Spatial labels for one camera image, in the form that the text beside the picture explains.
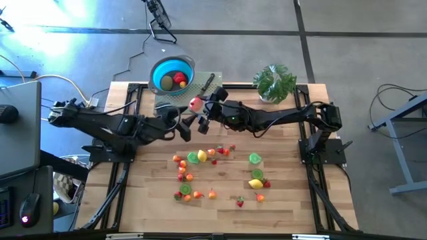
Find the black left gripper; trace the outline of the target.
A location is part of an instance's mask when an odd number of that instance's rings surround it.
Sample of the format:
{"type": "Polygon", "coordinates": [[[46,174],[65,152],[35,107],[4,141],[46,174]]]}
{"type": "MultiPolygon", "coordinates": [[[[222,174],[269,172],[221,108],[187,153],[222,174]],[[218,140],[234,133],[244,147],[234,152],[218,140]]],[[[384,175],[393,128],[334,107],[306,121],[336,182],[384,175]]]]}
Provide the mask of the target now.
{"type": "MultiPolygon", "coordinates": [[[[171,103],[158,103],[154,107],[155,110],[155,138],[165,139],[165,135],[174,132],[181,119],[181,110],[179,107],[171,103]]],[[[191,141],[191,124],[195,121],[197,115],[190,115],[181,120],[184,125],[179,126],[179,133],[185,142],[191,141]]]]}

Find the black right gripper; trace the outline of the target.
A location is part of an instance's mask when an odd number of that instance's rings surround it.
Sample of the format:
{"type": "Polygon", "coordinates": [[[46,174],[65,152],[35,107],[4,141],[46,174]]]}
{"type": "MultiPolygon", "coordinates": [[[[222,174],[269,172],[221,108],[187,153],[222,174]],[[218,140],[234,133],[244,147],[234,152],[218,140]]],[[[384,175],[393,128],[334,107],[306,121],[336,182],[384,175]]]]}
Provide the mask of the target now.
{"type": "Polygon", "coordinates": [[[216,87],[206,102],[207,119],[199,117],[199,132],[206,134],[210,120],[217,121],[232,130],[246,130],[250,123],[250,112],[242,102],[229,101],[228,92],[223,87],[216,87]]]}

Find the black kitchen knife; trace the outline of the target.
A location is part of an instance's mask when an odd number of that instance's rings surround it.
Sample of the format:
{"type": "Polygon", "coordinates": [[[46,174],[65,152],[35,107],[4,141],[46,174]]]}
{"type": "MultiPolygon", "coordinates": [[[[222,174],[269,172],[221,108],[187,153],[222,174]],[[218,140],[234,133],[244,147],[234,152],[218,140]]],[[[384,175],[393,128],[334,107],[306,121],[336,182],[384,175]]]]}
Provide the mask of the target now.
{"type": "Polygon", "coordinates": [[[211,82],[214,80],[214,77],[216,75],[214,73],[211,73],[207,81],[205,82],[204,86],[201,88],[201,91],[199,92],[200,95],[204,95],[207,88],[210,86],[211,82]]]}

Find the blue collapsible colander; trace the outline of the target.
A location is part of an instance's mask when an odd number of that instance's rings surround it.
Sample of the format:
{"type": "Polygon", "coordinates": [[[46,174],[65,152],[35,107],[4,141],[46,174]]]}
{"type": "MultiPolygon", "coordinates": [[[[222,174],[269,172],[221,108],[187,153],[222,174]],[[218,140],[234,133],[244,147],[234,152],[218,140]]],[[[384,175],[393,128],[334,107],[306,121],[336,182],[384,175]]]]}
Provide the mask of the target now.
{"type": "Polygon", "coordinates": [[[181,95],[185,93],[192,84],[195,77],[195,61],[188,55],[178,55],[166,57],[159,60],[151,69],[148,88],[156,95],[181,95]],[[176,72],[182,72],[187,79],[187,85],[184,88],[172,87],[171,91],[161,88],[161,79],[164,75],[173,76],[176,72]]]}

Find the green perforated metal riser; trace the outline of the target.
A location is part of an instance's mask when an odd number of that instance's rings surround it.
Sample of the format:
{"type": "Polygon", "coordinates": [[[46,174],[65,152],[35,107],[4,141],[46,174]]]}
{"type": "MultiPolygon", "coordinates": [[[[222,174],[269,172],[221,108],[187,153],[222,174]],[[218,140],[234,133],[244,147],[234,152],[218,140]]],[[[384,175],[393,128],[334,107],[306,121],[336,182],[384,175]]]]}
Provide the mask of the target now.
{"type": "MultiPolygon", "coordinates": [[[[211,80],[211,83],[205,90],[203,95],[210,95],[214,92],[217,87],[223,85],[222,72],[213,72],[215,77],[211,80]]],[[[154,100],[157,103],[171,103],[177,107],[188,106],[189,102],[198,94],[200,94],[202,87],[205,86],[207,80],[211,77],[211,72],[198,71],[195,73],[195,77],[188,87],[187,91],[180,93],[179,95],[156,95],[154,100]]]]}

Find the green plant in white pot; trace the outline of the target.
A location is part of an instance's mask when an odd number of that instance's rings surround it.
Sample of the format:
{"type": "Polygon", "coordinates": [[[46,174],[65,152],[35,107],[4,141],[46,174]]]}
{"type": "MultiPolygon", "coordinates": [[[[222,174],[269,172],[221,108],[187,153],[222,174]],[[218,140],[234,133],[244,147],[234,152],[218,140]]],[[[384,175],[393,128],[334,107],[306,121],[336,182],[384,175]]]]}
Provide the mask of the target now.
{"type": "Polygon", "coordinates": [[[257,72],[253,78],[262,101],[279,104],[296,89],[297,76],[282,64],[271,64],[257,72]]]}

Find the black floor fan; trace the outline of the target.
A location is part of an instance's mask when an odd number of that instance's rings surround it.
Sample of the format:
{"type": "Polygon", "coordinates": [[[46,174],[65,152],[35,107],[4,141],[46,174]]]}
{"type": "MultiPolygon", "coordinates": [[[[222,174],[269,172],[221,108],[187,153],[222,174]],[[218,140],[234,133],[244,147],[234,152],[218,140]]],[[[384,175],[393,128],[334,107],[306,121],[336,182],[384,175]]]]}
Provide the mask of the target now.
{"type": "Polygon", "coordinates": [[[147,7],[147,10],[153,15],[153,20],[149,22],[149,30],[151,32],[152,37],[156,41],[161,41],[165,43],[177,43],[177,38],[175,35],[170,31],[171,29],[171,21],[169,19],[169,16],[163,6],[163,3],[161,0],[142,0],[147,7]],[[157,23],[160,29],[164,30],[167,34],[169,34],[172,39],[161,39],[158,38],[154,32],[153,24],[157,23]]]}

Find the checkered bag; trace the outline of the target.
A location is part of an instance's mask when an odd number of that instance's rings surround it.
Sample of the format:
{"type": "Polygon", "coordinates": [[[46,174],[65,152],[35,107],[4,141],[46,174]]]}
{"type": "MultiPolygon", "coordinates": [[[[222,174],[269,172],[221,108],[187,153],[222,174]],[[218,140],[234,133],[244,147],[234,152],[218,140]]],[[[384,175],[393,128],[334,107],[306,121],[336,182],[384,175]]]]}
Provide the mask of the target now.
{"type": "Polygon", "coordinates": [[[84,188],[85,185],[80,180],[68,175],[53,173],[53,190],[66,204],[76,203],[84,188]]]}

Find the dark desk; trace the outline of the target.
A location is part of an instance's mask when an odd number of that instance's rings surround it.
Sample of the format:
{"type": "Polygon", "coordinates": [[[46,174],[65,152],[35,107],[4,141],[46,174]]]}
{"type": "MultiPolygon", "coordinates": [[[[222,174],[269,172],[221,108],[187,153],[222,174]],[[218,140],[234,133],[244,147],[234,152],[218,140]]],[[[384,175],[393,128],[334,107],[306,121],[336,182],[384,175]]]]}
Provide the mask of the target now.
{"type": "Polygon", "coordinates": [[[0,229],[0,238],[53,232],[53,168],[51,166],[0,179],[0,189],[5,187],[8,187],[10,192],[9,216],[12,224],[0,229]],[[39,218],[34,226],[23,227],[19,216],[20,205],[31,193],[39,194],[39,206],[36,210],[39,218]]]}

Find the grey side desk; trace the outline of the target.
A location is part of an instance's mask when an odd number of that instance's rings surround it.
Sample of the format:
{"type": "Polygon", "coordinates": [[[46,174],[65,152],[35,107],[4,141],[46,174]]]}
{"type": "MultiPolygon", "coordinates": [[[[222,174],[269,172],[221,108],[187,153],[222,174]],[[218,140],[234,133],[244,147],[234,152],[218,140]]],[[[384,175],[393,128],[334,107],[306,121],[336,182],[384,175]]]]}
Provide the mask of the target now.
{"type": "Polygon", "coordinates": [[[39,165],[41,136],[41,84],[38,81],[0,88],[0,105],[17,108],[19,117],[0,123],[0,179],[39,165]]]}

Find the black lit computer mouse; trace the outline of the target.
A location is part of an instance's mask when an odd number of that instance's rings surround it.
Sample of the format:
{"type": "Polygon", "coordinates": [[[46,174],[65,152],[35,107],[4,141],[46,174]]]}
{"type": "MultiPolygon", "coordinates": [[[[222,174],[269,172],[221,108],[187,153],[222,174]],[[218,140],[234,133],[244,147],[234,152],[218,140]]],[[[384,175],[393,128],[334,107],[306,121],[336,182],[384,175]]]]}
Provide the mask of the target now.
{"type": "Polygon", "coordinates": [[[34,226],[40,217],[40,194],[30,193],[22,200],[19,208],[19,220],[22,227],[34,226]]]}

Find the black keyboard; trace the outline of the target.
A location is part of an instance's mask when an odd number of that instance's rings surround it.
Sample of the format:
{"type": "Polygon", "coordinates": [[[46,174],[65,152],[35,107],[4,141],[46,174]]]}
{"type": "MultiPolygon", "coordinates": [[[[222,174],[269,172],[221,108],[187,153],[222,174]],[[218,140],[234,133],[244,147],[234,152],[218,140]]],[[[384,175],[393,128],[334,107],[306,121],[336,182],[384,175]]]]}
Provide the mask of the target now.
{"type": "Polygon", "coordinates": [[[0,229],[13,224],[13,188],[0,188],[0,229]]]}

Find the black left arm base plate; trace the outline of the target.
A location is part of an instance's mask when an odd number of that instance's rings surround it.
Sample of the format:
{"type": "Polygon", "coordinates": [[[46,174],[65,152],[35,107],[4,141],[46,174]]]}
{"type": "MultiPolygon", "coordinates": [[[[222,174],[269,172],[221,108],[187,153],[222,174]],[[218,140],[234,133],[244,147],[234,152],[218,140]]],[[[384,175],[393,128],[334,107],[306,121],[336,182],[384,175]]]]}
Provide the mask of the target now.
{"type": "Polygon", "coordinates": [[[93,139],[92,144],[84,145],[83,150],[90,154],[94,163],[131,163],[135,157],[137,143],[133,139],[113,136],[107,139],[93,139]]]}

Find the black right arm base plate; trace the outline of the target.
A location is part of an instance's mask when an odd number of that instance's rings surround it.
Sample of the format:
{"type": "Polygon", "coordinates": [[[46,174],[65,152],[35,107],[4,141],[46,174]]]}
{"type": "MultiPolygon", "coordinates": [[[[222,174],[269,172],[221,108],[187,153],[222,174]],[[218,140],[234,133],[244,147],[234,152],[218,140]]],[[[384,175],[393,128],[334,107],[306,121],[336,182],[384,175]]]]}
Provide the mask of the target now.
{"type": "Polygon", "coordinates": [[[307,139],[298,141],[300,158],[303,164],[346,164],[344,150],[353,141],[342,143],[341,139],[328,139],[324,143],[311,146],[307,139]]]}

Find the grey metal table frame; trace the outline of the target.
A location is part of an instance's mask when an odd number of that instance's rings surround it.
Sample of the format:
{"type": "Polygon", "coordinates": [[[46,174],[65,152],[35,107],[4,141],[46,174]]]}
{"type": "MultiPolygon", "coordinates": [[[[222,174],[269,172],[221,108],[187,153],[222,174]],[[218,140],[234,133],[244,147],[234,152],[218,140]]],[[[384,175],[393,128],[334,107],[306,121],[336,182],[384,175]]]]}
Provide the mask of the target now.
{"type": "Polygon", "coordinates": [[[412,174],[417,163],[427,167],[427,93],[411,97],[379,120],[372,119],[368,128],[392,140],[404,183],[391,187],[390,194],[427,190],[427,180],[412,174]]]}

